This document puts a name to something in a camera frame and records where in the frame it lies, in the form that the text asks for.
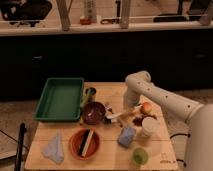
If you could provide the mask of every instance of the cup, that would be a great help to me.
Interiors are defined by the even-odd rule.
[[[94,87],[87,88],[85,94],[88,96],[88,103],[95,101],[96,89]]]
[[[141,134],[143,137],[150,137],[159,128],[159,123],[157,119],[153,117],[145,117],[142,121],[142,129],[141,129]]]
[[[136,165],[144,165],[148,162],[148,153],[143,148],[136,148],[132,153],[132,160]]]

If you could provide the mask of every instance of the green plastic bin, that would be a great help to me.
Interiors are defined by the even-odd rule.
[[[83,86],[83,78],[49,78],[39,100],[35,120],[78,121]]]

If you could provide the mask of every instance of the floor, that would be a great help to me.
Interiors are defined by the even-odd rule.
[[[204,104],[213,103],[213,89],[208,90],[194,90],[194,91],[178,91],[175,92],[185,97],[200,101]],[[34,121],[33,115],[36,110],[38,101],[14,101],[0,103],[0,129],[14,138],[18,138],[19,125],[24,122],[27,127],[25,134],[25,145],[30,147],[37,122]],[[187,132],[188,126],[173,115],[168,114],[163,109],[165,120],[168,126],[170,135],[178,132]],[[185,151],[185,137],[176,137],[172,139],[172,144],[176,157],[183,159]],[[7,152],[16,151],[16,142],[0,133],[0,156]],[[179,171],[182,171],[182,163],[179,163]],[[13,162],[6,160],[0,162],[0,170],[13,170]]]

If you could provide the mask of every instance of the apple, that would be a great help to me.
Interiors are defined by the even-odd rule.
[[[152,111],[152,104],[150,102],[144,102],[142,103],[140,107],[140,112],[144,114],[150,114]]]

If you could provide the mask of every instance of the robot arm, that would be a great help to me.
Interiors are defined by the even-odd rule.
[[[213,104],[203,105],[156,87],[146,71],[128,75],[126,85],[124,108],[137,105],[143,94],[187,122],[191,136],[187,138],[184,171],[213,171]]]
[[[125,108],[137,105],[140,95],[143,94],[187,122],[203,106],[197,101],[156,87],[151,83],[151,77],[146,71],[128,75],[126,77],[126,85],[128,88],[124,94]]]

